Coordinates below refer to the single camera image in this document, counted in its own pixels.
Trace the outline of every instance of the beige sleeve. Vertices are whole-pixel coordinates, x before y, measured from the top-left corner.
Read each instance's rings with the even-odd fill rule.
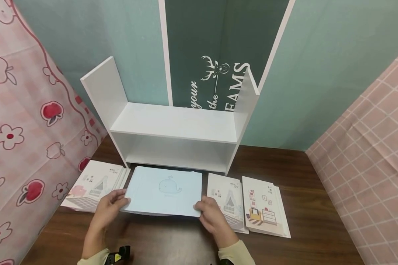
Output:
[[[233,262],[234,265],[255,265],[255,261],[249,254],[248,249],[242,240],[237,243],[218,250],[218,257],[221,259],[228,259]]]
[[[109,249],[105,248],[90,259],[80,259],[77,265],[104,265],[109,255]]]

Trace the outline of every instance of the deer logo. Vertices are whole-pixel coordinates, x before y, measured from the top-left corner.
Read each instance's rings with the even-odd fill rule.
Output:
[[[216,78],[215,81],[215,90],[214,93],[217,90],[217,82],[218,82],[218,75],[220,74],[226,74],[230,71],[230,65],[229,64],[222,64],[219,65],[217,61],[212,62],[212,59],[209,56],[202,56],[202,59],[207,61],[207,67],[209,67],[211,70],[206,71],[205,77],[201,78],[200,80],[202,81],[207,81],[211,78]]]

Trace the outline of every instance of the pink checkered fabric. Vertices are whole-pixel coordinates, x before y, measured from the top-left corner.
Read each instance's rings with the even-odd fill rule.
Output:
[[[306,153],[364,262],[398,265],[398,58]]]
[[[0,264],[21,262],[105,135],[13,2],[0,0]]]

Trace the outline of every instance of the wooden table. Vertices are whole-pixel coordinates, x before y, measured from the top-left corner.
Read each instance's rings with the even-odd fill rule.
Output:
[[[122,165],[109,137],[92,159]],[[238,234],[257,265],[363,264],[305,153],[241,146],[228,176],[242,175],[280,187],[292,236]],[[206,190],[204,173],[202,192]],[[76,264],[92,216],[59,207],[22,264]],[[196,218],[121,212],[107,233],[107,242],[112,251],[121,245],[131,246],[134,258],[126,264],[218,264],[217,247]]]

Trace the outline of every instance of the desktop bookshelf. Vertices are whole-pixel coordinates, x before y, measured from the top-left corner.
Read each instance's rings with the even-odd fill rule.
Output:
[[[113,57],[81,78],[126,167],[183,167],[227,175],[259,92],[248,68],[233,112],[132,103]]]

